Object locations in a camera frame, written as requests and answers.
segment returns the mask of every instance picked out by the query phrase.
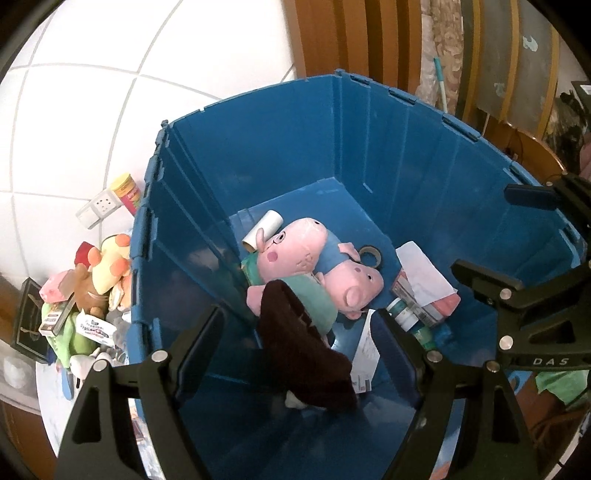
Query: wall socket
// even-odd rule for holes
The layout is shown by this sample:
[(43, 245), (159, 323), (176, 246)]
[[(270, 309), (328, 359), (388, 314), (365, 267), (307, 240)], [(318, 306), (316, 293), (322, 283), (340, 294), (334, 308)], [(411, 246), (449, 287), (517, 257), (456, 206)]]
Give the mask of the wall socket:
[(105, 189), (96, 197), (76, 212), (76, 218), (86, 228), (91, 229), (98, 225), (101, 220), (107, 218), (111, 213), (122, 205), (111, 190)]

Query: receipt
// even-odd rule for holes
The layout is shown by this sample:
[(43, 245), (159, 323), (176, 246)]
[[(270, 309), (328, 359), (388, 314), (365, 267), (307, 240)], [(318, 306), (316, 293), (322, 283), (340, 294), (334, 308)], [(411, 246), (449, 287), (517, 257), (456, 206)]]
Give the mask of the receipt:
[(370, 310), (367, 314), (359, 345), (353, 357), (351, 383), (353, 384), (355, 393), (371, 391), (371, 382), (374, 378), (375, 369), (378, 367), (379, 352), (375, 346), (374, 339), (371, 338), (371, 331), (369, 329), (371, 316), (374, 312), (375, 310)]

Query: green plush toy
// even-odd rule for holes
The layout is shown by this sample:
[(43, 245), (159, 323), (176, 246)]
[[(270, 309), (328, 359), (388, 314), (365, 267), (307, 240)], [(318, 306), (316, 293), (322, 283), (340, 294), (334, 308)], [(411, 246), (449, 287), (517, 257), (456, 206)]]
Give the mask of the green plush toy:
[[(46, 317), (50, 307), (49, 303), (43, 304), (41, 317)], [(98, 343), (76, 333), (76, 317), (78, 317), (78, 312), (72, 311), (64, 322), (61, 332), (56, 337), (46, 337), (58, 360), (65, 368), (70, 368), (72, 355), (90, 355), (98, 346)]]

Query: dark brown cloth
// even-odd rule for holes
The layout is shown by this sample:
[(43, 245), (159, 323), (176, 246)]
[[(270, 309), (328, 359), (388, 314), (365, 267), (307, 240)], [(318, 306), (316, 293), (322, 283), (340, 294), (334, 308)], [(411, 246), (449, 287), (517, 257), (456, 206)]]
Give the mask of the dark brown cloth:
[(324, 344), (285, 282), (273, 280), (265, 286), (256, 331), (280, 380), (299, 400), (335, 411), (357, 407), (351, 362)]

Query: plush toy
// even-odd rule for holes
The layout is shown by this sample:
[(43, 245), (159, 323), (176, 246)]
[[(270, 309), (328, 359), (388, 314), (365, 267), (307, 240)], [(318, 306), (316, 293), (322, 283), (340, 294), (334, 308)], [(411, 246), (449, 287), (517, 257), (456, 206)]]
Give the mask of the plush toy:
[(108, 352), (100, 352), (100, 347), (97, 348), (90, 355), (74, 355), (70, 359), (70, 369), (72, 374), (80, 380), (86, 380), (92, 365), (98, 360), (107, 360), (113, 367), (120, 367), (123, 365), (117, 360), (113, 359)]
[(264, 231), (256, 233), (256, 266), (263, 283), (276, 278), (311, 273), (326, 244), (328, 230), (313, 218), (291, 222), (266, 243)]
[(74, 293), (75, 281), (73, 270), (56, 273), (43, 284), (39, 290), (39, 296), (45, 303), (66, 301)]
[(131, 275), (121, 278), (109, 294), (109, 311), (131, 308)]
[[(286, 283), (298, 297), (306, 312), (310, 316), (312, 325), (320, 335), (326, 335), (336, 321), (339, 314), (335, 303), (326, 289), (312, 274), (292, 275), (279, 280)], [(266, 285), (249, 287), (246, 291), (246, 304), (256, 315), (261, 315), (261, 302)]]
[[(41, 315), (45, 317), (49, 313), (51, 305), (43, 304)], [(96, 342), (76, 333), (76, 317), (78, 312), (71, 312), (60, 333), (56, 337), (46, 337), (52, 350), (56, 353), (57, 359), (65, 368), (70, 368), (70, 358), (72, 355), (88, 355), (96, 347)]]
[(74, 275), (74, 300), (78, 310), (104, 319), (109, 307), (109, 296), (99, 295), (92, 283), (92, 275), (83, 264), (76, 265)]
[(361, 317), (364, 309), (382, 291), (384, 278), (375, 269), (352, 260), (341, 262), (327, 274), (316, 277), (335, 306), (350, 320)]
[(129, 235), (122, 233), (105, 239), (100, 250), (93, 247), (88, 252), (92, 283), (99, 295), (107, 293), (117, 285), (121, 277), (129, 274), (130, 243)]
[(86, 266), (86, 268), (90, 268), (90, 262), (88, 261), (88, 252), (92, 248), (95, 248), (94, 245), (91, 245), (88, 242), (82, 242), (76, 250), (76, 256), (74, 257), (74, 266), (81, 263)]
[(361, 263), (353, 244), (341, 243), (330, 231), (316, 264), (316, 277), (339, 311), (350, 320), (361, 317), (362, 309), (384, 287), (382, 275)]

